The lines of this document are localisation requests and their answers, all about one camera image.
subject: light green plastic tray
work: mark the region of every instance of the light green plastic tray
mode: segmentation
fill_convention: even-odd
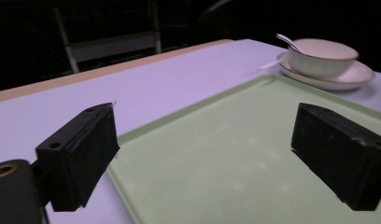
[[[280,76],[259,77],[119,137],[108,169],[135,223],[381,223],[340,202],[290,150],[298,103],[381,135],[381,113]]]

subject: plate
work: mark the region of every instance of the plate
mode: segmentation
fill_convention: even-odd
[[[281,71],[284,75],[325,91],[354,90],[365,83],[370,82],[375,76],[375,73],[371,68],[363,63],[355,61],[353,65],[339,77],[315,79],[304,77],[294,72],[289,65],[287,52],[278,55],[277,59],[280,61]]]

